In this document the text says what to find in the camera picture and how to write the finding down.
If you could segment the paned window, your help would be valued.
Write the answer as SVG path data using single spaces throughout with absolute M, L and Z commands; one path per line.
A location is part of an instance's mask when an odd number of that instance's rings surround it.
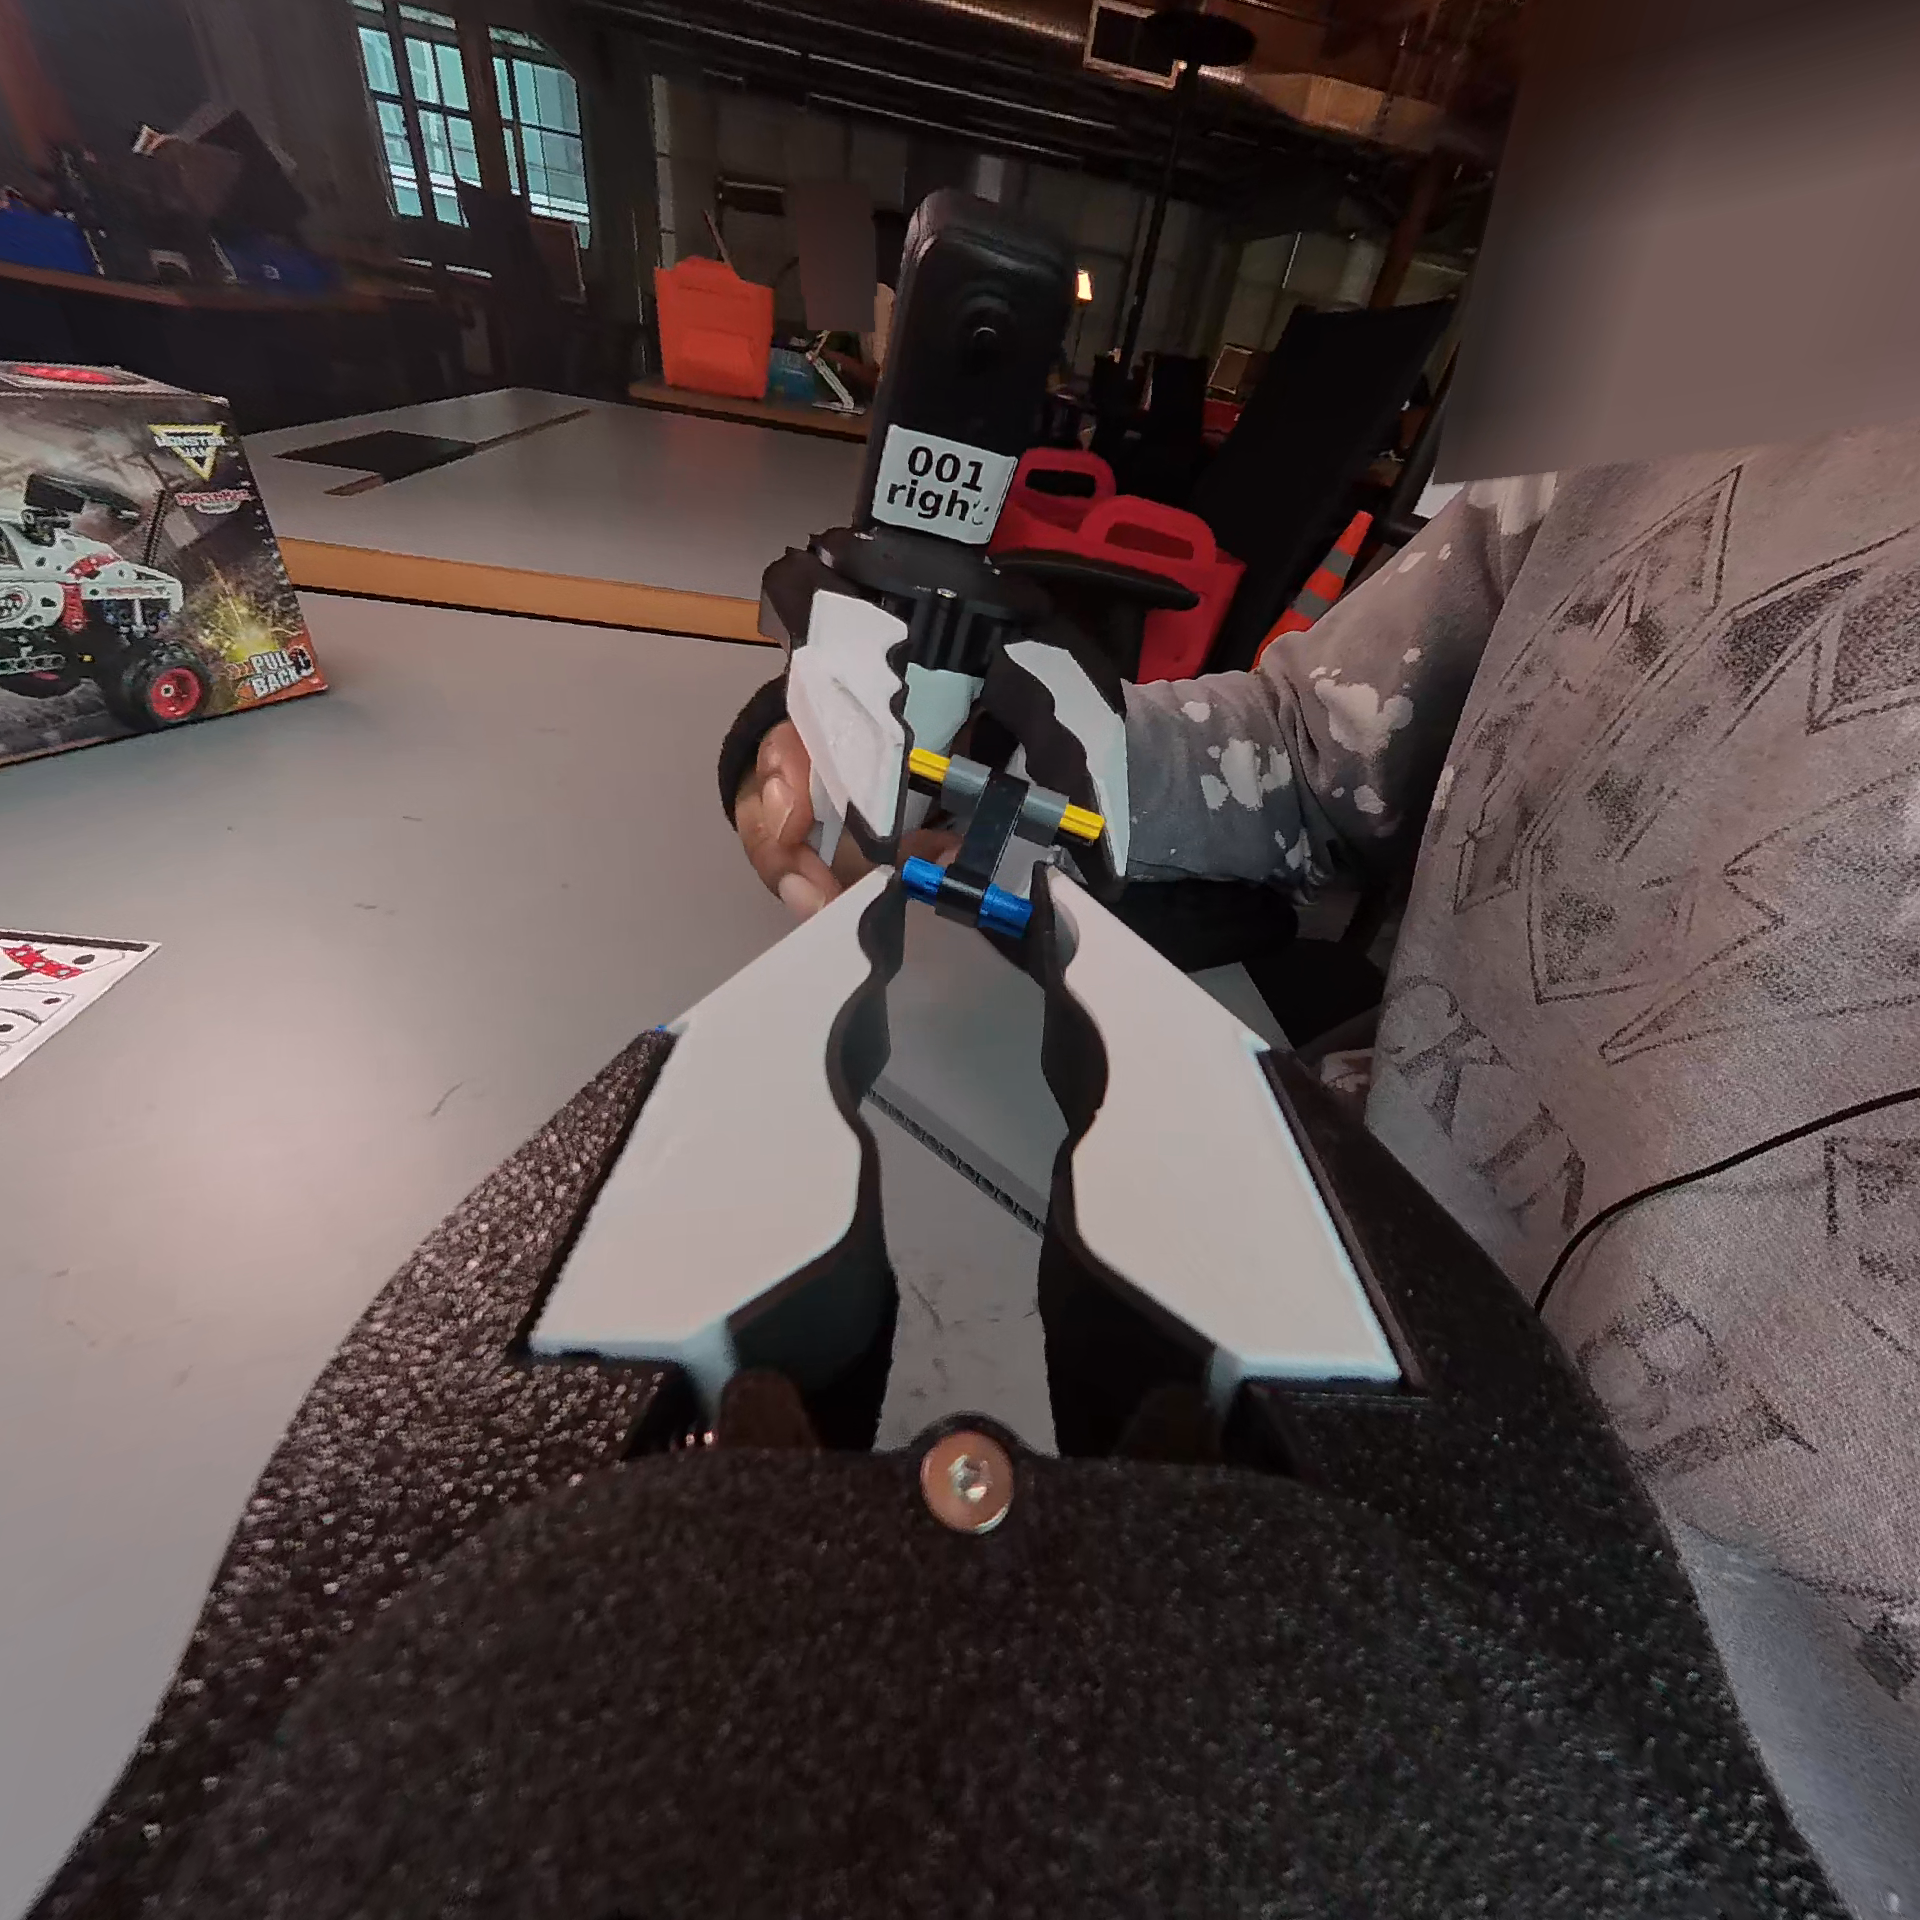
M 352 2 L 375 139 L 392 212 L 461 228 L 461 188 L 483 184 L 472 96 L 451 14 Z M 509 191 L 547 222 L 592 240 L 586 108 L 576 78 L 534 35 L 488 33 L 491 84 Z

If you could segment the person's right hand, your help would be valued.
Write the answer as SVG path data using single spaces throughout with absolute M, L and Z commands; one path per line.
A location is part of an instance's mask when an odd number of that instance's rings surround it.
M 758 740 L 735 792 L 734 823 L 758 882 L 797 921 L 818 914 L 872 868 L 848 832 L 831 857 L 811 843 L 808 758 L 791 723 L 780 723 Z

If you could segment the orange traffic cone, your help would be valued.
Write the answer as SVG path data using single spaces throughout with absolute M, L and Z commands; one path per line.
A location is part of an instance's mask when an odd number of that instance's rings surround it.
M 1351 516 L 1349 527 L 1332 543 L 1318 567 L 1308 577 L 1302 587 L 1259 640 L 1255 650 L 1255 666 L 1259 666 L 1280 640 L 1293 633 L 1308 633 L 1312 624 L 1330 612 L 1332 604 L 1338 604 L 1349 585 L 1354 566 L 1374 529 L 1374 521 L 1375 516 L 1371 513 L 1358 513 Z

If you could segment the toy set box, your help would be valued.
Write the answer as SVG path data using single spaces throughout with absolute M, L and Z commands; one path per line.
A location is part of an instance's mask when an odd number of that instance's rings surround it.
M 227 398 L 3 367 L 3 764 L 327 681 Z

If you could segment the orange plastic bin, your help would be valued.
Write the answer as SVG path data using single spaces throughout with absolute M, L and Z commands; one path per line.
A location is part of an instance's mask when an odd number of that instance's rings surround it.
M 655 267 L 654 287 L 663 385 L 762 402 L 770 377 L 775 290 L 704 256 Z

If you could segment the long grey toy beam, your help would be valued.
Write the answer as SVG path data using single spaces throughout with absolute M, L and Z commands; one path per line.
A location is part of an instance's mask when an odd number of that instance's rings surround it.
M 869 1102 L 1003 1214 L 1029 1232 L 1045 1235 L 1066 1121 L 1035 1072 L 914 1074 L 888 1066 Z

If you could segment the sticker sheet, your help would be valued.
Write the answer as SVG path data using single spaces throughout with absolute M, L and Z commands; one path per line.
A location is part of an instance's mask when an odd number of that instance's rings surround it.
M 3 1078 L 158 948 L 158 942 L 3 928 Z

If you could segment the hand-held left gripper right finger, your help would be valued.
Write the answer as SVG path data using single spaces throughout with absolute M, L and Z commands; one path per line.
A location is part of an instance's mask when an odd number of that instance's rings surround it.
M 1042 1072 L 1066 1122 L 1039 1255 L 1061 1451 L 1173 1388 L 1396 1396 L 1406 1361 L 1280 1082 L 1235 1010 L 1061 872 L 1035 891 Z

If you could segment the red black office chair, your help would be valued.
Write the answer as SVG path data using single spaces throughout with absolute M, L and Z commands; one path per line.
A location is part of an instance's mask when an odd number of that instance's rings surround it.
M 1031 448 L 989 544 L 1003 572 L 1039 585 L 1130 681 L 1189 681 L 1210 662 L 1244 563 L 1187 510 L 1116 490 L 1087 450 Z

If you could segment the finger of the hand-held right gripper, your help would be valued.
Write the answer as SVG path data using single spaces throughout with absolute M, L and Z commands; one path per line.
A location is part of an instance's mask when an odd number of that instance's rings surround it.
M 1112 906 L 1126 882 L 1132 777 L 1125 683 L 1096 656 L 1012 640 L 998 650 L 975 699 L 975 744 L 989 767 L 1020 760 L 1020 775 L 1102 817 L 1093 848 L 1071 856 L 1093 899 Z
M 808 843 L 834 862 L 851 841 L 878 868 L 898 864 L 908 800 L 908 626 L 844 593 L 815 593 L 786 670 L 786 715 L 807 752 Z

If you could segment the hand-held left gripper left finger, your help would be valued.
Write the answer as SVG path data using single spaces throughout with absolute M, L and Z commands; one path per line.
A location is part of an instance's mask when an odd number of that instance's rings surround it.
M 901 880 L 876 872 L 668 1027 L 531 1355 L 666 1362 L 707 1414 L 773 1371 L 829 1449 L 872 1447 L 898 1289 L 860 1107 L 898 969 Z

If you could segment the black beam yellow axle subassembly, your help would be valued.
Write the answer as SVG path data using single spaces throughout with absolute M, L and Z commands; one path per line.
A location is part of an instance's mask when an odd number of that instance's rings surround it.
M 1034 904 L 1034 866 L 1058 847 L 1093 848 L 1106 820 L 1066 793 L 994 771 L 975 760 L 910 751 L 908 787 L 959 819 L 963 840 L 947 864 L 911 856 L 901 884 L 942 919 L 994 939 L 1023 939 Z

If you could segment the person's right forearm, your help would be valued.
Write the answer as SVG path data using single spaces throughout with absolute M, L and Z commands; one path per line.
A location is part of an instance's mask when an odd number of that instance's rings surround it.
M 1507 483 L 1446 507 L 1259 666 L 1125 690 L 1126 880 L 1308 894 L 1419 838 L 1530 552 Z

